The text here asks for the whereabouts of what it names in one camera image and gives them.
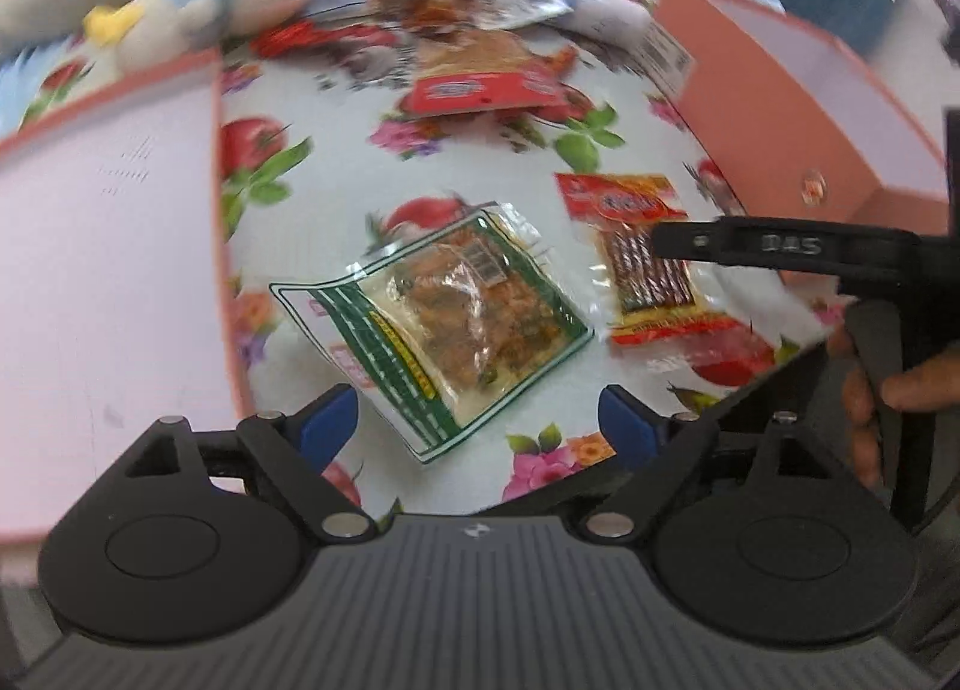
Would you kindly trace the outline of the person's right hand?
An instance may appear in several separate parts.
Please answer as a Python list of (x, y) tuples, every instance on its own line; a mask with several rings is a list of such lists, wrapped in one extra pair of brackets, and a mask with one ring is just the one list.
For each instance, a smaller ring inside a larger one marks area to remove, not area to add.
[(873, 487), (880, 479), (877, 403), (895, 412), (940, 412), (958, 406), (958, 349), (951, 347), (905, 373), (889, 376), (878, 391), (859, 364), (846, 376), (841, 402), (848, 417), (851, 463), (862, 485)]

